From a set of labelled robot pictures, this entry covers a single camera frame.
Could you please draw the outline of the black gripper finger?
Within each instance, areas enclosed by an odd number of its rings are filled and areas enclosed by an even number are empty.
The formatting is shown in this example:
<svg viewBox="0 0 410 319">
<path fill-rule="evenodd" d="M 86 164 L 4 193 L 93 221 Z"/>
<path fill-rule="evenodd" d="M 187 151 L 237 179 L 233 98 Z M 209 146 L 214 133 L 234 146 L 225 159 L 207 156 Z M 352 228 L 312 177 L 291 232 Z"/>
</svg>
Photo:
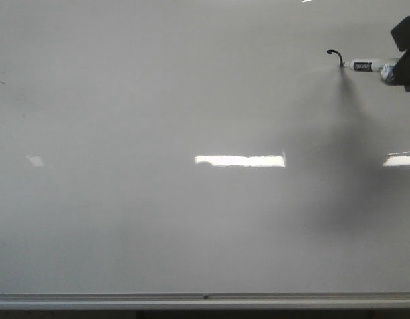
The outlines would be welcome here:
<svg viewBox="0 0 410 319">
<path fill-rule="evenodd" d="M 392 28 L 391 36 L 400 52 L 410 49 L 410 15 Z"/>
<path fill-rule="evenodd" d="M 396 85 L 403 86 L 410 92 L 410 49 L 406 50 L 393 68 Z"/>
</svg>

